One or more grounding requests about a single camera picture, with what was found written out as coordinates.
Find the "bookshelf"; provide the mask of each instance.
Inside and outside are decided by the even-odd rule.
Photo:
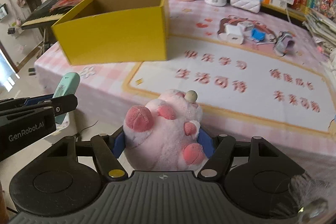
[[[262,7],[279,12],[281,14],[287,15],[286,14],[286,10],[280,9],[278,7],[272,6],[272,5],[268,5],[268,4],[261,4]],[[300,11],[296,11],[294,9],[288,8],[288,14],[291,18],[295,18],[300,22],[304,22],[305,21],[305,15],[300,12]]]

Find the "toy figure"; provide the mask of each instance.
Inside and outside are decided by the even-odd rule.
[[[197,170],[206,162],[197,143],[202,109],[197,93],[167,90],[125,117],[125,155],[135,170]]]

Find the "floor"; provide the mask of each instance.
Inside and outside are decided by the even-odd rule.
[[[13,85],[13,88],[9,92],[6,89],[0,89],[0,100],[7,98],[35,97],[43,94],[43,89],[39,85],[38,77],[36,75],[34,76],[28,75],[28,69],[34,67],[35,60],[36,57],[33,57],[21,69],[21,71],[18,73],[18,76],[20,78],[15,77],[15,84]],[[75,122],[77,131],[79,132],[82,129],[93,125],[96,121],[97,119],[95,119],[94,117],[87,118],[80,112],[78,112],[75,113],[75,121],[71,119],[70,123]],[[98,121],[96,125],[88,129],[85,129],[81,133],[82,140],[83,141],[90,140],[91,137],[100,133],[107,133],[111,135],[119,127],[120,125],[110,125]],[[12,155],[11,157],[0,162],[0,181],[2,189],[4,191],[4,197],[7,207],[16,210],[14,203],[12,202],[11,197],[9,195],[9,183],[12,177],[24,166],[26,166],[29,162],[31,162],[38,155],[40,155],[43,151],[45,151],[51,146],[51,142],[47,141],[46,139],[41,139],[35,142],[34,144],[26,147],[25,149],[19,151],[18,153]],[[80,163],[86,164],[95,170],[95,166],[93,164],[91,157],[78,157],[78,160]],[[118,160],[123,165],[127,173],[130,175],[133,171],[133,168],[126,160],[125,155],[122,154]],[[14,213],[11,212],[9,212],[9,214],[11,217],[15,215]]]

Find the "wall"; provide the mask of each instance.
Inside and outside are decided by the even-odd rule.
[[[13,62],[18,64],[42,41],[42,36],[38,29],[25,30],[17,38],[7,34],[9,28],[8,24],[15,21],[15,15],[9,5],[9,1],[0,0],[0,4],[3,3],[7,4],[9,15],[0,21],[0,41]],[[28,17],[30,14],[28,7],[21,9],[16,4],[16,0],[12,0],[12,4],[22,21]]]

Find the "plush toy paw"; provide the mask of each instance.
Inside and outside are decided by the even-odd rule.
[[[144,132],[153,126],[154,120],[148,108],[133,106],[127,111],[125,124],[135,132]]]
[[[164,117],[167,120],[175,120],[176,113],[169,105],[161,105],[157,109],[157,113],[159,116]]]
[[[183,151],[183,158],[187,165],[198,165],[205,157],[203,147],[199,143],[191,143]]]

